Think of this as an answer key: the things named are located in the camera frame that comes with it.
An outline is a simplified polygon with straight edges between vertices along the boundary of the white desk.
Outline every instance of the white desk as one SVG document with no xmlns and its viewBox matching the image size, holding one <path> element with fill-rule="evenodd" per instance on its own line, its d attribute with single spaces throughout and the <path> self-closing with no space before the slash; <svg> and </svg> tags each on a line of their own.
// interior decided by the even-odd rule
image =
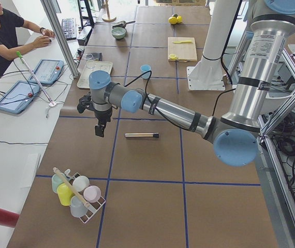
<svg viewBox="0 0 295 248">
<path fill-rule="evenodd" d="M 32 42 L 37 36 L 39 34 L 32 34 L 28 43 Z M 70 41 L 68 44 L 74 56 L 79 45 L 76 40 Z M 33 50 L 23 55 L 23 57 L 32 69 L 35 68 L 42 58 L 64 60 L 56 39 L 48 47 Z M 15 63 L 20 70 L 26 70 L 26 67 L 19 59 L 15 59 Z M 12 63 L 6 72 L 17 70 L 16 66 Z M 0 91 L 6 92 L 18 80 L 24 80 L 24 77 L 20 73 L 4 76 L 0 79 Z M 1 141 L 13 143 L 48 143 L 62 107 L 60 102 L 65 101 L 72 82 L 70 70 L 65 70 L 59 80 L 63 83 L 56 82 L 46 89 L 50 97 L 53 100 L 58 97 L 57 102 L 59 102 L 57 106 L 49 109 L 48 118 L 46 118 L 48 103 L 40 98 L 35 98 L 29 107 L 20 115 L 11 115 L 0 111 Z M 42 92 L 39 96 L 47 100 Z M 39 164 L 46 147 L 46 144 L 8 145 L 0 143 L 0 208 L 16 213 L 21 212 L 31 186 L 30 180 L 33 180 L 33 174 L 36 169 L 34 164 L 36 162 Z M 27 163 L 30 158 L 37 154 L 40 155 L 39 161 L 35 160 Z M 7 246 L 13 230 L 13 228 L 0 226 L 0 248 Z"/>
</svg>

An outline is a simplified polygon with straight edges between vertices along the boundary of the hand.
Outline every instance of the hand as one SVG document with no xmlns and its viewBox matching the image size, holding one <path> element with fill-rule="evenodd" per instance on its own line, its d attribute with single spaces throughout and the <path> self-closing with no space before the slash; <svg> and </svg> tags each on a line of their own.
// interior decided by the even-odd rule
<svg viewBox="0 0 295 248">
<path fill-rule="evenodd" d="M 42 34 L 45 35 L 45 36 L 48 36 L 50 38 L 55 37 L 54 32 L 52 30 L 49 30 L 49 29 L 42 29 Z"/>
<path fill-rule="evenodd" d="M 51 43 L 51 40 L 48 36 L 39 36 L 33 41 L 34 48 L 44 48 Z"/>
</svg>

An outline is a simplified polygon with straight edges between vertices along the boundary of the white tray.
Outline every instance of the white tray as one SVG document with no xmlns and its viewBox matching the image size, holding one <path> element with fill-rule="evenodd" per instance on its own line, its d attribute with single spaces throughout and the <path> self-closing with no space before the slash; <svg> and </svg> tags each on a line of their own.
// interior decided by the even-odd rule
<svg viewBox="0 0 295 248">
<path fill-rule="evenodd" d="M 107 62 L 107 61 L 95 61 L 95 60 L 88 60 L 86 62 L 86 66 L 84 67 L 84 70 L 80 76 L 79 81 L 77 82 L 77 87 L 80 89 L 90 89 L 89 88 L 89 76 L 93 71 L 105 71 L 109 74 L 111 74 L 113 63 Z"/>
</svg>

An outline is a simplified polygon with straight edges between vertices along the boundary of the yellow cup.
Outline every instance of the yellow cup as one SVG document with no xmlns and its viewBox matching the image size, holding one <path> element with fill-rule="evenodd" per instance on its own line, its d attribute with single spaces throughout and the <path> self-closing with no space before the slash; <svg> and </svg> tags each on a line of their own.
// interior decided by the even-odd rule
<svg viewBox="0 0 295 248">
<path fill-rule="evenodd" d="M 58 186 L 56 192 L 58 194 L 61 205 L 69 206 L 70 199 L 74 196 L 74 193 L 70 190 L 70 188 L 66 184 L 62 183 Z"/>
</svg>

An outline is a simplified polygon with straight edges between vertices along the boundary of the blue joint cap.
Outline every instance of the blue joint cap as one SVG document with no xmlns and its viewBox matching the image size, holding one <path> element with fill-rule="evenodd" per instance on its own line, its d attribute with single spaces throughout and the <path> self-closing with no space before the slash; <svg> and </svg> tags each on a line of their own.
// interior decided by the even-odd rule
<svg viewBox="0 0 295 248">
<path fill-rule="evenodd" d="M 111 83 L 111 75 L 105 71 L 93 71 L 89 76 L 89 88 L 102 89 Z"/>
<path fill-rule="evenodd" d="M 295 14 L 295 0 L 265 0 L 265 3 L 280 14 Z"/>
<path fill-rule="evenodd" d="M 135 90 L 128 91 L 121 99 L 121 108 L 125 111 L 135 113 L 142 104 L 143 97 Z"/>
<path fill-rule="evenodd" d="M 253 38 L 253 32 L 251 31 L 245 31 L 245 37 L 247 40 L 252 40 Z"/>
<path fill-rule="evenodd" d="M 228 129 L 213 143 L 214 153 L 225 164 L 242 166 L 252 162 L 257 153 L 256 138 L 246 130 Z"/>
</svg>

